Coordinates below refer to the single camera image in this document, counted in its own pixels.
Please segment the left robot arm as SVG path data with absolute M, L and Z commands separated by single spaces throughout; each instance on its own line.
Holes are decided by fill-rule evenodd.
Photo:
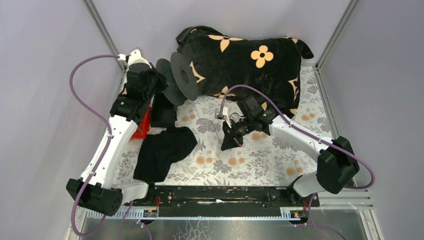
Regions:
M 110 110 L 106 131 L 96 154 L 78 179 L 69 179 L 66 190 L 74 207 L 113 216 L 120 206 L 134 200 L 148 206 L 155 192 L 142 180 L 114 184 L 113 178 L 130 138 L 150 109 L 151 100 L 164 85 L 164 76 L 149 62 L 130 64 L 126 83 Z

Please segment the grey perforated spool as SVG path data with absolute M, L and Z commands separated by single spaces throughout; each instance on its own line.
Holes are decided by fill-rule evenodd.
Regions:
M 186 100 L 194 101 L 199 96 L 197 78 L 190 62 L 179 52 L 173 52 L 170 60 L 160 58 L 156 70 L 164 76 L 163 94 L 175 106 L 182 106 Z

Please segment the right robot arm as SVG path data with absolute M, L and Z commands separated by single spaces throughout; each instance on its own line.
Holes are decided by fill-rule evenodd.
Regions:
M 243 137 L 256 131 L 294 145 L 317 163 L 316 171 L 297 177 L 287 187 L 286 198 L 291 205 L 301 205 L 313 193 L 338 194 L 359 172 L 358 161 L 353 158 L 352 147 L 346 138 L 322 137 L 294 124 L 274 107 L 263 109 L 252 96 L 237 105 L 242 112 L 238 120 L 231 119 L 226 107 L 215 111 L 215 118 L 223 120 L 222 151 L 241 147 Z

